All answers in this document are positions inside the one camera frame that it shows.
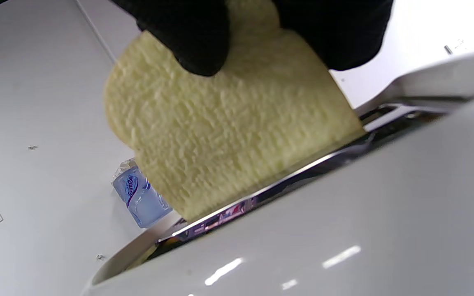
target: black glove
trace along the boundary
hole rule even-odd
[[[215,75],[230,48],[224,0],[112,0],[168,47],[187,71]],[[329,69],[361,66],[381,48],[393,0],[272,0]]]

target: plastic bottle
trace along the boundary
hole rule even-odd
[[[113,187],[140,228],[151,227],[173,210],[137,166],[119,175],[113,181]]]

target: slice of bread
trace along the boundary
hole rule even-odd
[[[228,0],[231,49],[214,77],[143,32],[105,88],[109,125],[153,187],[192,221],[364,133],[318,56],[271,0]]]

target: finger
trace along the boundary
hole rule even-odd
[[[361,66],[380,51],[393,0],[273,0],[281,25],[298,32],[329,67]]]
[[[170,49],[187,71],[213,76],[230,48],[224,0],[112,0]]]

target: blue label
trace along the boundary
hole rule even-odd
[[[138,189],[138,178],[137,176],[129,175],[125,182],[125,193],[128,195],[128,199],[131,199]]]

